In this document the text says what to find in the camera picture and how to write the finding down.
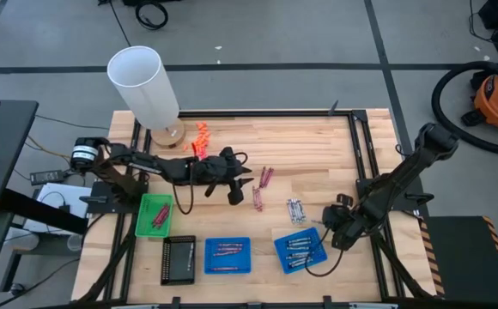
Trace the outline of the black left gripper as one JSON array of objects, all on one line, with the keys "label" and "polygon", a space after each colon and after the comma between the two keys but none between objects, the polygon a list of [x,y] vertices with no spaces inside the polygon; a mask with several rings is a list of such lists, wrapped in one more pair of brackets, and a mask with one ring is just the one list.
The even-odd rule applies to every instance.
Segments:
[{"label": "black left gripper", "polygon": [[252,172],[245,167],[247,160],[246,152],[235,153],[231,147],[225,147],[219,155],[208,156],[192,166],[194,184],[207,186],[206,197],[210,197],[218,185],[228,185],[228,202],[238,205],[244,199],[242,187],[253,181],[253,178],[237,179],[243,173]]}]

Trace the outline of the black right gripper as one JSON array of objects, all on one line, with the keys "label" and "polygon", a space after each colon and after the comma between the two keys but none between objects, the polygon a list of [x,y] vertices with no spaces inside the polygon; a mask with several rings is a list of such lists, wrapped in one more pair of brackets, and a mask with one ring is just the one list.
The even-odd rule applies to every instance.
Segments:
[{"label": "black right gripper", "polygon": [[352,196],[337,194],[337,204],[324,207],[322,222],[333,232],[331,246],[340,251],[349,250],[363,234],[363,225],[349,209],[354,203]]}]

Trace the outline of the blue slotted plastic basket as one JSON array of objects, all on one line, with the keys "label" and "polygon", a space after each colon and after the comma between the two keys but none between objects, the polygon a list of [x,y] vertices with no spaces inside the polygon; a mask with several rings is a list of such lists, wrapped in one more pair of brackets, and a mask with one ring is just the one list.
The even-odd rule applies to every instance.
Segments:
[{"label": "blue slotted plastic basket", "polygon": [[[219,243],[241,243],[240,253],[229,256],[214,257]],[[251,240],[248,237],[208,238],[204,243],[203,272],[206,275],[249,274],[252,271]],[[213,272],[212,268],[237,267],[237,271]]]},{"label": "blue slotted plastic basket", "polygon": [[306,267],[305,266],[304,268],[300,267],[300,268],[290,269],[288,264],[289,262],[292,262],[294,260],[287,260],[287,255],[298,253],[300,251],[287,251],[285,249],[287,247],[288,240],[298,239],[303,237],[312,238],[311,245],[309,245],[310,251],[303,251],[303,252],[309,252],[313,255],[312,256],[313,261],[311,261],[310,264],[306,266],[313,266],[315,264],[320,264],[326,261],[328,258],[322,240],[319,237],[318,230],[315,227],[310,227],[308,229],[300,230],[299,232],[289,234],[274,241],[276,254],[280,260],[280,264],[285,274],[291,274],[296,271],[303,270]]}]

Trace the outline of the green slotted plastic basket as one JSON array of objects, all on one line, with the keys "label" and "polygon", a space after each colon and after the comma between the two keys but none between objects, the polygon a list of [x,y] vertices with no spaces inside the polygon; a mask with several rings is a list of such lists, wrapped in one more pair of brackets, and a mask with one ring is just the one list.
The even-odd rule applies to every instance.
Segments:
[{"label": "green slotted plastic basket", "polygon": [[172,195],[144,194],[138,211],[135,235],[138,238],[168,237],[172,214]]}]

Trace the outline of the black slotted plastic basket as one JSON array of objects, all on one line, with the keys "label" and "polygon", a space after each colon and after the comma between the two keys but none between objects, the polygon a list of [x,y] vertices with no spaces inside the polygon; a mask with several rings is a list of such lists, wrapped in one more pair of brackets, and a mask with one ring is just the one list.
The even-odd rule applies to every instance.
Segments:
[{"label": "black slotted plastic basket", "polygon": [[[187,271],[190,243],[194,252],[191,271]],[[166,237],[163,240],[161,285],[192,285],[195,282],[196,237],[194,235]]]}]

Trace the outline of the black hazard-striped platform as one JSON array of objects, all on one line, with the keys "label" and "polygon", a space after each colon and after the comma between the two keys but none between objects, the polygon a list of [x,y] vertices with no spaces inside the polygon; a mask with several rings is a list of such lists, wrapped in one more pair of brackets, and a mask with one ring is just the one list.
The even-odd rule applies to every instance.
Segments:
[{"label": "black hazard-striped platform", "polygon": [[420,229],[440,297],[498,304],[498,235],[490,218],[427,217]]}]

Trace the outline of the white shade wooden-base lamp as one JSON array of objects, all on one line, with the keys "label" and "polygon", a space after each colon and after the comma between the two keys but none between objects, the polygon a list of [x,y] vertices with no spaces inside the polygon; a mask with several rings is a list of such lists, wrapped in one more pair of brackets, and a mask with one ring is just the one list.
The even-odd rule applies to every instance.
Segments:
[{"label": "white shade wooden-base lamp", "polygon": [[143,45],[124,48],[109,60],[106,73],[156,145],[175,148],[184,141],[179,102],[156,50]]}]

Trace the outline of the white box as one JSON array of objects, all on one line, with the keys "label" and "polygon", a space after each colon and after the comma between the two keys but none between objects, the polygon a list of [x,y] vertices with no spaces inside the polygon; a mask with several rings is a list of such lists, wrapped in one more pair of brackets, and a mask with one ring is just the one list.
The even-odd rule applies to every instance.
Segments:
[{"label": "white box", "polygon": [[[91,191],[88,187],[50,183],[43,185],[36,200],[55,209],[67,205],[70,214],[86,219],[88,205],[80,197],[90,196]],[[71,232],[31,219],[25,221],[23,228],[33,233],[71,235]]]}]

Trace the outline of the black power adapter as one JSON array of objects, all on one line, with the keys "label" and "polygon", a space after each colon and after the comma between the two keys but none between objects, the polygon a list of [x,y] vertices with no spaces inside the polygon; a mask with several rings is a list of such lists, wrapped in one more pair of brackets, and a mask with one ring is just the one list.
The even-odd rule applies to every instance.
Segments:
[{"label": "black power adapter", "polygon": [[44,172],[30,173],[31,185],[44,185],[47,183],[63,183],[67,173],[61,170],[51,170]]}]

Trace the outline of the white plastic container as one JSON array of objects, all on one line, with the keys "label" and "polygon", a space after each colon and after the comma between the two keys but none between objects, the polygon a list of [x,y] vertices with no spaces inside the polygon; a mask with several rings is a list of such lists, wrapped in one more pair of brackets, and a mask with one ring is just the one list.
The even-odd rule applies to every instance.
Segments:
[{"label": "white plastic container", "polygon": [[31,251],[39,244],[39,236],[31,231],[11,227],[7,232],[4,246],[17,251]]}]

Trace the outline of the black aluminium table frame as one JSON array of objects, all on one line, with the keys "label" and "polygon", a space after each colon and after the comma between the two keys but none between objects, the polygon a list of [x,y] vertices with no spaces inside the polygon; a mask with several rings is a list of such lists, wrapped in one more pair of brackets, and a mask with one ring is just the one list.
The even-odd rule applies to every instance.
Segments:
[{"label": "black aluminium table frame", "polygon": [[[331,233],[321,225],[324,207],[337,194],[355,196],[356,182],[367,179],[372,167],[388,173],[402,160],[390,113],[371,109],[366,121],[349,112],[329,116],[324,111],[236,111],[226,116],[189,116],[188,137],[197,135],[205,122],[213,154],[229,146],[248,154],[253,181],[243,187],[243,201],[228,203],[228,188],[219,186],[210,197],[204,188],[178,188],[179,204],[173,207],[170,233],[196,237],[195,282],[161,285],[163,241],[139,238],[123,266],[131,268],[124,279],[117,269],[113,295],[125,294],[131,304],[165,303],[179,298],[182,304],[220,306],[228,303],[316,303],[325,296],[336,302],[378,300],[392,296],[396,285],[387,261],[376,264],[379,252],[367,238],[348,251],[331,246]],[[253,207],[252,187],[259,188],[263,167],[274,168],[270,183],[260,188],[263,211]],[[287,200],[301,200],[307,220],[292,223]],[[315,227],[327,260],[291,274],[283,272],[274,241]],[[252,271],[249,274],[206,275],[204,243],[208,238],[248,237]]]}]

